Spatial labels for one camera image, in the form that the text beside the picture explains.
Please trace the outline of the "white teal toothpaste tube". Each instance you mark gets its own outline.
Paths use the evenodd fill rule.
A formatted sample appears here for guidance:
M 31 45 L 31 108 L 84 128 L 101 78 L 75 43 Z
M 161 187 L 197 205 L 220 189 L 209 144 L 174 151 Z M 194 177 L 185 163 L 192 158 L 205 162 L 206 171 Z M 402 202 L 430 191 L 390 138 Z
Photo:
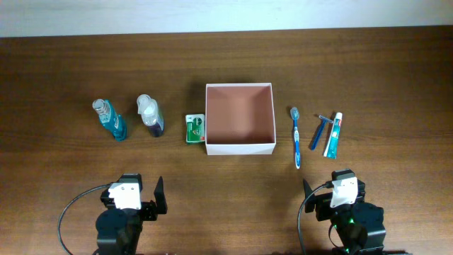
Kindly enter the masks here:
M 338 141 L 340 136 L 340 128 L 342 124 L 343 114 L 336 113 L 336 116 L 333 120 L 333 125 L 331 128 L 331 133 L 328 139 L 328 143 L 326 145 L 325 151 L 323 155 L 330 159 L 337 158 L 337 150 L 338 150 Z

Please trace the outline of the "green white small box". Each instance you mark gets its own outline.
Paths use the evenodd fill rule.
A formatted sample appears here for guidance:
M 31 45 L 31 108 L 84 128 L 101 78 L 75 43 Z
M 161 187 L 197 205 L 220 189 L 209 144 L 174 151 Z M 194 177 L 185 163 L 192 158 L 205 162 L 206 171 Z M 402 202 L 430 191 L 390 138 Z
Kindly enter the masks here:
M 190 114 L 185 116 L 186 143 L 197 144 L 205 142 L 205 115 Z

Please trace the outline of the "teal mouthwash bottle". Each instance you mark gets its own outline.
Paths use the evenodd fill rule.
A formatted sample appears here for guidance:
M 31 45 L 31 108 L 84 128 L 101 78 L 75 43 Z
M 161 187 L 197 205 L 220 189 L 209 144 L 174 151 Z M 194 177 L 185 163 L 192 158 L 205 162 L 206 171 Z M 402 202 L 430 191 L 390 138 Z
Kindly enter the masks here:
M 108 130 L 118 141 L 127 138 L 127 126 L 122 116 L 119 115 L 111 102 L 107 99 L 96 99 L 92 103 L 94 111 L 98 114 L 101 125 Z

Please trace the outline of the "blue disposable razor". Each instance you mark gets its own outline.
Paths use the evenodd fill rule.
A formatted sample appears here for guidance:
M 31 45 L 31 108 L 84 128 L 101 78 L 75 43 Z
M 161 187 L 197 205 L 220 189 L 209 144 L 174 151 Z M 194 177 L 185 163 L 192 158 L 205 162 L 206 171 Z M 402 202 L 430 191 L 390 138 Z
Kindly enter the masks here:
M 314 151 L 319 143 L 319 140 L 321 139 L 323 130 L 327 124 L 333 124 L 333 120 L 330 118 L 327 118 L 325 116 L 319 115 L 319 119 L 321 120 L 321 124 L 319 125 L 319 128 L 317 129 L 316 133 L 314 134 L 314 138 L 312 140 L 312 143 L 310 145 L 310 150 Z

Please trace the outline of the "clear purple liquid bottle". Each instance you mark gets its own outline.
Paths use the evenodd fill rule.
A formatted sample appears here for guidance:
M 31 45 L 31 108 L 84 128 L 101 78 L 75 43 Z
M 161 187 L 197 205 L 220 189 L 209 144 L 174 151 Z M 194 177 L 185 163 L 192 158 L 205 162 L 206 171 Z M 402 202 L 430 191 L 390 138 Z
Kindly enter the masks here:
M 137 98 L 138 114 L 142 122 L 154 137 L 164 134 L 164 117 L 161 114 L 157 101 L 147 94 L 142 94 Z

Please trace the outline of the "blue white toothbrush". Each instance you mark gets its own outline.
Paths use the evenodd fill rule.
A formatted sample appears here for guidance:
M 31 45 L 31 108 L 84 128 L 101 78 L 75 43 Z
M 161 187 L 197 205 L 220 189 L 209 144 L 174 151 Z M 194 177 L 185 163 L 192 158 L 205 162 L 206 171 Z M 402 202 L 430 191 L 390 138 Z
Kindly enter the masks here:
M 291 108 L 290 115 L 293 120 L 294 129 L 293 129 L 293 139 L 294 139 L 294 161 L 297 169 L 301 167 L 301 154 L 299 149 L 299 131 L 297 121 L 299 119 L 299 111 L 296 107 Z

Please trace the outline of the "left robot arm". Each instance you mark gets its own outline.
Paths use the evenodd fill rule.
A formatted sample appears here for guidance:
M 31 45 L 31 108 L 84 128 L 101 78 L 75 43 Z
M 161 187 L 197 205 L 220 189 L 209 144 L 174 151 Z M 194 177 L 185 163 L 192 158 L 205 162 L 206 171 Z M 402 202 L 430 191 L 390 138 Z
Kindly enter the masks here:
M 160 177 L 154 189 L 154 199 L 141 200 L 141 174 L 123 174 L 111 183 L 100 196 L 106 207 L 96 220 L 99 255 L 135 254 L 143 223 L 155 221 L 168 211 L 164 180 Z

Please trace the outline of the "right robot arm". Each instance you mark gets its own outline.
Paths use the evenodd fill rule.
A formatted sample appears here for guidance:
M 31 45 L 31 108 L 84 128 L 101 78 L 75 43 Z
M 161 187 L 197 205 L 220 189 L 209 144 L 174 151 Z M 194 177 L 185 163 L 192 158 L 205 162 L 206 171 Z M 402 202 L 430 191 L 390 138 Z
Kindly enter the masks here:
M 312 189 L 303 180 L 305 199 L 298 216 L 297 231 L 302 253 L 306 253 L 301 230 L 301 215 L 316 213 L 319 222 L 328 220 L 341 245 L 334 245 L 333 254 L 383 254 L 386 229 L 384 209 L 365 202 L 365 183 L 351 169 L 331 173 L 331 180 Z

